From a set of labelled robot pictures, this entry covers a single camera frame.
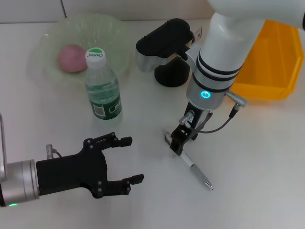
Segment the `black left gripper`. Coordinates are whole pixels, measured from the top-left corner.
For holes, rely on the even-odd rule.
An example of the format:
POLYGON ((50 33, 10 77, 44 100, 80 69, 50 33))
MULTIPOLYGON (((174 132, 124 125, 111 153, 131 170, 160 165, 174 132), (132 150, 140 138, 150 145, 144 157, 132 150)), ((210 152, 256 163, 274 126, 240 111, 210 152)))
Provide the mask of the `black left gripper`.
POLYGON ((112 132, 99 137, 99 146, 95 139, 86 139, 77 154, 38 161, 36 169, 40 195, 83 187, 94 198, 102 198, 106 183, 107 195, 129 195, 131 186, 142 183, 144 174, 107 182, 107 164, 102 150, 131 144, 132 137, 119 139, 112 132))

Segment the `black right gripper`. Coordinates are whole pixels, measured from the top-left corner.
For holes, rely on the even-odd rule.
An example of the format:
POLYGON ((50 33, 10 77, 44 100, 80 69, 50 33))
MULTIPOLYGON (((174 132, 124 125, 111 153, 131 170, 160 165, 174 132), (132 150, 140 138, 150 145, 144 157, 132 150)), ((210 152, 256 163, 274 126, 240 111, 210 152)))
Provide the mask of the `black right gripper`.
POLYGON ((201 110, 189 102, 184 116, 179 120, 178 128, 171 134, 172 141, 170 143, 170 149, 180 156, 184 144, 189 139, 193 141, 197 139, 198 133, 194 129, 197 129, 201 125, 209 113, 209 110, 201 110))

